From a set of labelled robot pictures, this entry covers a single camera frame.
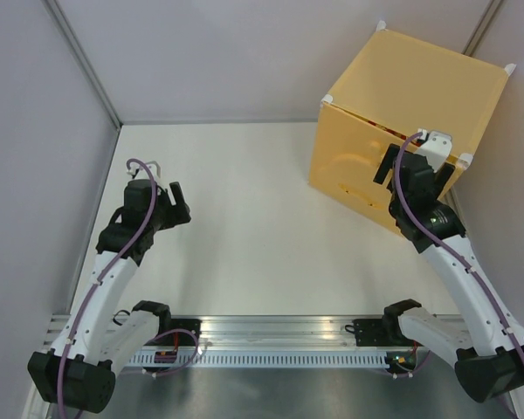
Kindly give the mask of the yellow cabinet door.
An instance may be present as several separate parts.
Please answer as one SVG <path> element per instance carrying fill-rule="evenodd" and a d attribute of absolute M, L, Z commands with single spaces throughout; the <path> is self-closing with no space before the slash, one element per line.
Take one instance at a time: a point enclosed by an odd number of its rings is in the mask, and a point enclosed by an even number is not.
<path fill-rule="evenodd" d="M 436 113 L 424 105 L 387 100 L 376 106 L 344 106 L 321 102 L 309 184 L 323 194 L 399 235 L 388 207 L 391 192 L 374 182 L 389 145 L 400 146 L 419 128 L 438 130 L 452 137 L 450 164 L 464 150 L 462 125 L 453 113 Z"/>

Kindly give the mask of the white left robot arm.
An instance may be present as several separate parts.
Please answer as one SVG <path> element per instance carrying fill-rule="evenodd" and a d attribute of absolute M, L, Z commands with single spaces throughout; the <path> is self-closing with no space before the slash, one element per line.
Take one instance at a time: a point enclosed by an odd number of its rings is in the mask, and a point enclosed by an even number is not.
<path fill-rule="evenodd" d="M 162 346 L 171 340 L 169 306 L 154 301 L 139 301 L 121 326 L 108 329 L 155 233 L 190 220 L 179 182 L 166 189 L 147 179 L 128 182 L 122 206 L 99 235 L 83 298 L 50 348 L 29 359 L 28 372 L 45 402 L 100 413 L 130 358 L 149 341 Z"/>

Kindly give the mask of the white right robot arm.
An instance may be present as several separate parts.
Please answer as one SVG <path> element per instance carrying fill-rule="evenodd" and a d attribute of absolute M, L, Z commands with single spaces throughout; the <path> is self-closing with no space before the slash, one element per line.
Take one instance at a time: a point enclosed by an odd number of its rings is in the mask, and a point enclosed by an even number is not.
<path fill-rule="evenodd" d="M 392 176 L 389 213 L 441 278 L 466 330 L 406 299 L 384 308 L 381 333 L 392 345 L 412 340 L 425 346 L 454 369 L 474 401 L 485 402 L 524 386 L 524 327 L 481 269 L 456 212 L 438 199 L 452 171 L 448 163 L 434 170 L 425 156 L 391 144 L 374 181 L 382 184 Z"/>

